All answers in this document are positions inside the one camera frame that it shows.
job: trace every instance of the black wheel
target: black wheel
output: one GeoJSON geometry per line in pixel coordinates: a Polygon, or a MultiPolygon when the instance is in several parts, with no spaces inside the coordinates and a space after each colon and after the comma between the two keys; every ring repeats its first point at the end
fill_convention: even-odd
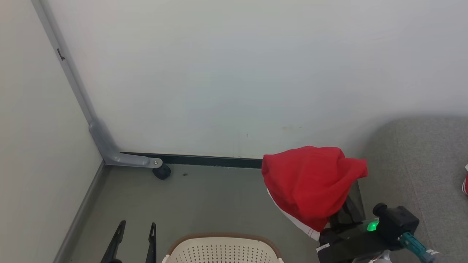
{"type": "Polygon", "coordinates": [[[153,174],[159,179],[165,180],[169,175],[171,175],[171,168],[169,168],[167,164],[163,163],[161,167],[153,169],[153,174]]]}

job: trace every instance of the white label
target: white label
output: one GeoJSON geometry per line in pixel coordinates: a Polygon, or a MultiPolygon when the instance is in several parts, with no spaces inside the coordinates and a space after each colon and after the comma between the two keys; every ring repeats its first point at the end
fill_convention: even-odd
{"type": "Polygon", "coordinates": [[[324,249],[324,248],[328,248],[330,246],[330,243],[326,243],[325,245],[321,246],[321,247],[318,247],[317,248],[317,252],[319,252],[320,250],[324,249]]]}
{"type": "Polygon", "coordinates": [[[437,252],[435,250],[432,250],[432,249],[428,249],[428,250],[426,250],[426,253],[429,253],[431,255],[435,255],[435,254],[438,254],[439,252],[437,252]]]}

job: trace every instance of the white stripe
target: white stripe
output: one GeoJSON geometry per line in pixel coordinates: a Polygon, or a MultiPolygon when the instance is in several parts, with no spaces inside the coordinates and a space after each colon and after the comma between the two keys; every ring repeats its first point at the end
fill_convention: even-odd
{"type": "Polygon", "coordinates": [[[466,192],[466,182],[467,182],[467,180],[465,179],[465,180],[463,181],[463,184],[461,185],[461,190],[462,190],[465,194],[467,194],[467,192],[466,192]]]}
{"type": "MultiPolygon", "coordinates": [[[[270,194],[270,191],[268,191],[267,189],[267,192],[268,192],[268,195],[270,196],[270,198],[273,200],[273,198],[271,197],[271,194],[270,194]]],[[[299,221],[297,218],[295,218],[294,216],[286,213],[285,211],[283,211],[281,208],[279,208],[279,206],[276,204],[275,200],[273,200],[273,203],[276,205],[276,207],[281,211],[283,212],[283,214],[289,219],[291,220],[291,222],[293,222],[300,230],[302,230],[304,233],[306,233],[308,236],[310,236],[311,238],[313,238],[314,240],[318,241],[319,238],[320,238],[320,232],[316,231],[315,229],[312,229],[311,227],[309,226],[306,226],[304,223],[302,223],[301,221],[299,221]]]]}

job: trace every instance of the brown chair trim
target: brown chair trim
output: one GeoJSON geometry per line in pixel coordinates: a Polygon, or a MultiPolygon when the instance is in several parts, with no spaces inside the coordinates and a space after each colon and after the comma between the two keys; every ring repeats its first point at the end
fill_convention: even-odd
{"type": "Polygon", "coordinates": [[[205,238],[205,237],[231,237],[231,238],[244,238],[244,239],[252,239],[252,240],[261,241],[269,245],[271,249],[275,251],[277,258],[281,258],[281,254],[279,253],[279,250],[276,248],[275,244],[273,244],[273,242],[271,242],[269,239],[266,239],[264,237],[257,236],[257,235],[247,235],[247,234],[238,234],[238,233],[202,233],[202,234],[186,235],[185,237],[177,240],[174,244],[172,244],[172,246],[169,248],[168,255],[171,255],[174,249],[186,240],[195,239],[195,238],[205,238]]]}

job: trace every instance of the gray carpet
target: gray carpet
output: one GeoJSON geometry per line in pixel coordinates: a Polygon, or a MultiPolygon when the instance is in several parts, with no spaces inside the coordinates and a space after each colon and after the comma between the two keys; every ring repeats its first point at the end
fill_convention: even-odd
{"type": "Polygon", "coordinates": [[[157,225],[157,262],[179,238],[203,232],[263,236],[275,243],[285,263],[318,262],[318,242],[274,205],[260,170],[170,167],[172,175],[165,181],[157,179],[150,169],[113,167],[82,229],[71,262],[99,262],[124,219],[124,240],[117,254],[123,263],[145,261],[151,222],[157,225]]]}

